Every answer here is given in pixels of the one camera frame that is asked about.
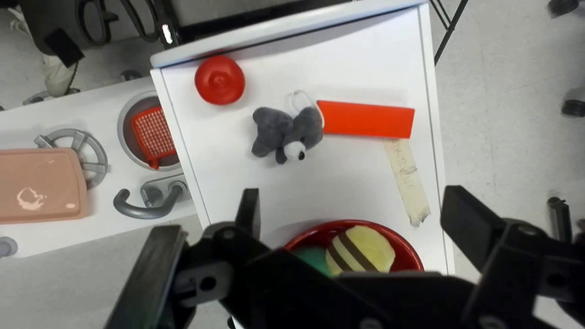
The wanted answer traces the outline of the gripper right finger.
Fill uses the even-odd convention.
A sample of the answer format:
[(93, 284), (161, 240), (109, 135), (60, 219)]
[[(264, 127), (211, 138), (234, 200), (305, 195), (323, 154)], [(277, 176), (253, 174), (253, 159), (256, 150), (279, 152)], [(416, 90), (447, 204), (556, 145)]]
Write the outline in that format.
[(537, 318), (538, 296), (585, 327), (585, 239), (558, 241), (501, 218), (462, 186), (446, 186), (441, 227), (480, 271), (460, 317), (468, 329), (555, 329)]

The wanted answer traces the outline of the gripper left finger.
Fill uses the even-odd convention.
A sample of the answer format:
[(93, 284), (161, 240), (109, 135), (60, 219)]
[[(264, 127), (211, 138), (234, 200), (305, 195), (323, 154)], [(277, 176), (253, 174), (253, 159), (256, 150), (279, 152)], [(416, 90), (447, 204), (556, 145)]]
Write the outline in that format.
[(213, 301), (253, 329), (259, 315), (243, 267), (268, 251), (260, 227), (259, 190), (245, 189), (235, 219), (208, 226), (193, 245), (179, 225), (153, 228), (105, 329), (187, 329), (197, 307)]

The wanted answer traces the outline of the red bowl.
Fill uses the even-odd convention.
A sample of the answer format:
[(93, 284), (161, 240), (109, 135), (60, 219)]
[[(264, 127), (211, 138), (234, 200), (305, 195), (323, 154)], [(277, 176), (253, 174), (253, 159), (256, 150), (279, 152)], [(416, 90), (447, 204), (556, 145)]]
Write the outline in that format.
[(337, 234), (354, 226), (366, 226), (372, 228), (382, 234), (382, 236), (386, 237), (389, 241), (395, 250), (396, 258), (388, 273), (391, 271), (424, 270), (422, 261), (415, 249), (408, 241), (401, 237), (401, 235), (381, 224), (357, 219), (341, 219), (320, 223), (319, 225), (303, 231), (303, 233), (299, 233), (296, 237), (291, 239), (291, 241), (286, 243), (285, 248), (291, 252), (296, 248), (302, 247), (321, 247), (326, 249)]

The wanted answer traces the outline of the grey toy tap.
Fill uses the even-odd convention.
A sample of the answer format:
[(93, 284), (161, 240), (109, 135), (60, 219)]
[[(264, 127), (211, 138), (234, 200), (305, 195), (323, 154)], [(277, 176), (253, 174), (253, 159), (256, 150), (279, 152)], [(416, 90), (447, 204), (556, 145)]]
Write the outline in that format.
[(121, 189), (113, 199), (114, 208), (130, 218), (159, 219), (169, 215), (177, 203), (191, 200), (184, 174), (149, 180), (142, 185), (139, 192), (144, 206), (128, 203), (130, 191)]

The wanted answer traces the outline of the red mesh toy basket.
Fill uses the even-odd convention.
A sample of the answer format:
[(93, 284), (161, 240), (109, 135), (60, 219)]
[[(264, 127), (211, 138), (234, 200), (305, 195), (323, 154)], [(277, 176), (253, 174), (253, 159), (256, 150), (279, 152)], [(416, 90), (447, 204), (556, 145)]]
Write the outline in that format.
[(176, 154), (162, 107), (151, 107), (134, 115), (131, 123), (140, 150), (149, 167), (159, 170), (162, 158)]

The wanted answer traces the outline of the pink cutting board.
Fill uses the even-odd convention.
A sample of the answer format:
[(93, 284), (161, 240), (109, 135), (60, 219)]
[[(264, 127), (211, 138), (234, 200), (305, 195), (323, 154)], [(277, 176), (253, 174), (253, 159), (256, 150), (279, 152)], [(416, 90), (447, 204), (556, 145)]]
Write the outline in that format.
[(73, 149), (0, 150), (0, 225), (81, 219), (89, 210)]

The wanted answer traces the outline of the grey toy sink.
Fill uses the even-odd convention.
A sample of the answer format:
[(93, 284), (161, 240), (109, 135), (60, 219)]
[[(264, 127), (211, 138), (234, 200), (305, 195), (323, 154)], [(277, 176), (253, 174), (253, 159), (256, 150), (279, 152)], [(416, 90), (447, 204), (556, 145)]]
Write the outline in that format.
[(130, 160), (150, 171), (177, 171), (181, 169), (181, 164), (176, 154), (167, 156), (160, 160), (159, 170), (154, 170), (149, 167), (147, 160), (140, 150), (137, 139), (132, 128), (132, 118), (134, 115), (145, 111), (151, 107), (161, 106), (158, 95), (155, 91), (141, 92), (136, 96), (130, 98), (124, 105), (117, 122), (117, 133), (120, 140), (121, 147), (129, 156)]

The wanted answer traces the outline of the yellow ball with brown stripes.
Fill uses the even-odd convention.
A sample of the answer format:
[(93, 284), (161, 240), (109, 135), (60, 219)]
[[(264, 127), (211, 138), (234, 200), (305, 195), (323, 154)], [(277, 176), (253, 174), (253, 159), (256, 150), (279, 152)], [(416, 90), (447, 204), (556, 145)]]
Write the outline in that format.
[(347, 271), (388, 273), (395, 250), (382, 234), (366, 226), (354, 226), (337, 234), (326, 248), (324, 260), (331, 275)]

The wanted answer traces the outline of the black caster wheel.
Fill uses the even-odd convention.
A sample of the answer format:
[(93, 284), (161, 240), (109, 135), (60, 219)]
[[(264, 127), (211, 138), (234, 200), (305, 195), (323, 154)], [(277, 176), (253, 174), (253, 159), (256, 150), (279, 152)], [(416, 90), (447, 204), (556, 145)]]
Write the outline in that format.
[(582, 0), (550, 0), (548, 10), (553, 17), (566, 15), (577, 9)]
[(577, 99), (565, 100), (561, 108), (563, 115), (585, 118), (585, 101)]

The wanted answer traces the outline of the white toy kitchen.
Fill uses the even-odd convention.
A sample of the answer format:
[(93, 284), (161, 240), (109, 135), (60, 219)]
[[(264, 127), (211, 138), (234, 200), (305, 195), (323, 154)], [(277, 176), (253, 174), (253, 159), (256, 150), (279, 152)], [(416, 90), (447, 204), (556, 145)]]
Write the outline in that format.
[[(200, 63), (234, 59), (246, 78), (240, 100), (204, 101), (194, 86)], [(0, 150), (35, 149), (33, 140), (57, 129), (92, 134), (109, 169), (89, 191), (90, 215), (49, 223), (0, 225), (25, 258), (84, 242), (198, 215), (202, 227), (234, 218), (246, 188), (261, 191), (261, 239), (285, 244), (313, 223), (361, 219), (406, 238), (426, 269), (447, 273), (452, 248), (440, 229), (445, 185), (430, 22), (425, 0), (360, 0), (315, 9), (211, 36), (152, 57), (150, 78), (114, 84), (0, 112)], [(412, 227), (384, 148), (384, 140), (327, 136), (304, 161), (278, 166), (251, 155), (260, 106), (282, 108), (293, 91), (314, 100), (415, 110), (409, 140), (431, 215)], [(121, 147), (117, 122), (126, 102), (155, 91), (173, 135), (192, 199), (159, 219), (134, 219), (113, 206), (121, 189), (142, 203), (140, 186), (176, 175), (139, 167)]]

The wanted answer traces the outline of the grey plush animal toy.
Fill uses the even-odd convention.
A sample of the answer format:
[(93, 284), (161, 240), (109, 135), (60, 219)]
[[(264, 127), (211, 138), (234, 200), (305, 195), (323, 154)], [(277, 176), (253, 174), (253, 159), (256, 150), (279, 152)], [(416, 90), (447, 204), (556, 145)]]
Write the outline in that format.
[(305, 159), (307, 152), (324, 137), (324, 115), (303, 90), (287, 95), (284, 110), (263, 106), (254, 111), (252, 118), (257, 136), (251, 153), (258, 158), (274, 153), (280, 165)]

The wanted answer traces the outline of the red round toy tomato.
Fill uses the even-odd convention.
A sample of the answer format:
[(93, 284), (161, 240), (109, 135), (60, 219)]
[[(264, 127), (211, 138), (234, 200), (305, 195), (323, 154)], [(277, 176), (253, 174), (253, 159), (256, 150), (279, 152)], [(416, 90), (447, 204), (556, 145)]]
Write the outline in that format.
[(199, 96), (214, 106), (228, 106), (240, 100), (246, 89), (246, 78), (238, 63), (227, 56), (203, 60), (194, 75)]

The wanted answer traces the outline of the orange-red rectangular block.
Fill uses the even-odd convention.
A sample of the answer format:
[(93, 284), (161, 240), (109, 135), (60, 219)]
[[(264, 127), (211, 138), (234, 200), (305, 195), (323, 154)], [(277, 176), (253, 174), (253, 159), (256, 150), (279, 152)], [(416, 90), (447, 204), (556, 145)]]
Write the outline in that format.
[(324, 100), (316, 104), (324, 117), (325, 134), (385, 139), (411, 137), (413, 108)]

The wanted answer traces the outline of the black stand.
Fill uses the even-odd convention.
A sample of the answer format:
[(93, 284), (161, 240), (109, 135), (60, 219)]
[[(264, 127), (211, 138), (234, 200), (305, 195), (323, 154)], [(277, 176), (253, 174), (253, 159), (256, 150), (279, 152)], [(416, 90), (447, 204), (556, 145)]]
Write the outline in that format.
[(441, 55), (447, 47), (448, 41), (451, 39), (451, 36), (462, 17), (464, 10), (466, 9), (469, 0), (460, 0), (453, 16), (449, 16), (441, 0), (428, 0), (428, 2), (435, 11), (436, 16), (439, 18), (443, 29), (445, 29), (445, 35), (441, 39), (434, 56), (434, 64), (437, 65)]

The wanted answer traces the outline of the black cylinder post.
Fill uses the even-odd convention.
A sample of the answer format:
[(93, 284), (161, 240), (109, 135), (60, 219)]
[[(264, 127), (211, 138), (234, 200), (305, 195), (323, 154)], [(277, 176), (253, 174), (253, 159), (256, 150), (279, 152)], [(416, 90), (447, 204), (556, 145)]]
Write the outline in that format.
[(547, 200), (547, 205), (553, 227), (553, 237), (561, 242), (573, 242), (572, 221), (566, 200), (552, 196)]

